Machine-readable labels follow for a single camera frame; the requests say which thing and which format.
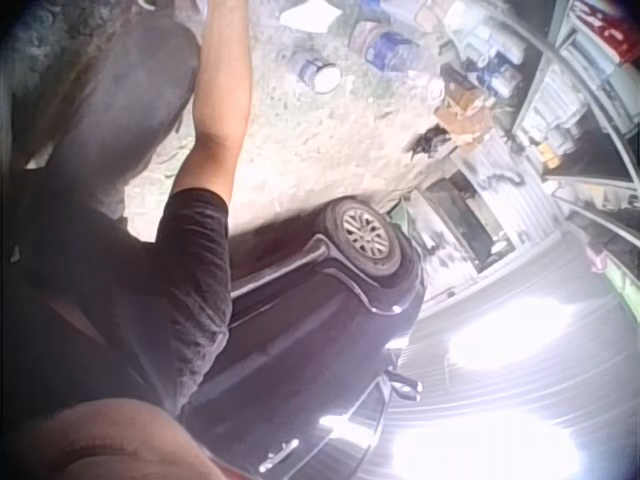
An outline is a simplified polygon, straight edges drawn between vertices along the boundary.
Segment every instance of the black car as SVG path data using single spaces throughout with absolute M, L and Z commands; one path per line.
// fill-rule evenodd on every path
M 422 301 L 409 239 L 366 203 L 326 205 L 306 247 L 233 284 L 225 349 L 184 421 L 224 462 L 264 479 L 346 479 L 375 445 Z

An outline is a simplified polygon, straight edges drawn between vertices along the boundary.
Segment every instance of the dirt ground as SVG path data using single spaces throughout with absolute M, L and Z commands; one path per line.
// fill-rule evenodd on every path
M 348 50 L 356 21 L 348 9 L 328 34 L 317 35 L 280 26 L 282 2 L 250 3 L 253 109 L 230 209 L 231 234 L 343 195 L 388 207 L 423 173 L 423 158 L 411 162 L 404 148 L 434 123 L 424 89 L 380 74 Z M 135 1 L 119 2 L 117 8 L 114 0 L 99 0 L 93 9 L 61 0 L 42 5 L 32 16 L 32 32 L 23 33 L 19 45 L 31 54 L 18 69 L 23 81 L 16 88 L 23 94 L 69 45 L 81 44 L 95 31 L 117 30 L 122 17 L 144 14 Z M 314 48 L 340 67 L 343 78 L 335 91 L 316 95 L 289 72 L 287 58 L 298 48 Z M 136 236 L 155 237 L 173 177 L 193 141 L 188 107 L 179 132 L 160 146 L 150 168 L 127 190 L 126 215 Z

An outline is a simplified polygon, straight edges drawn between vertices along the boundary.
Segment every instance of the tire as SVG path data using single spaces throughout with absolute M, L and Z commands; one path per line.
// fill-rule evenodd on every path
M 395 229 L 360 200 L 344 198 L 329 203 L 318 218 L 318 230 L 369 277 L 388 277 L 400 266 L 402 250 Z

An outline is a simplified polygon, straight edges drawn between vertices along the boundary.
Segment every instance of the man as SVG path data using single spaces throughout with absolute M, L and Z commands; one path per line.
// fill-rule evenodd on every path
M 3 268 L 3 467 L 17 478 L 219 479 L 174 419 L 227 338 L 227 215 L 251 103 L 247 0 L 210 0 L 200 50 L 159 14 L 110 46 Z M 195 88 L 195 145 L 143 243 L 124 185 Z

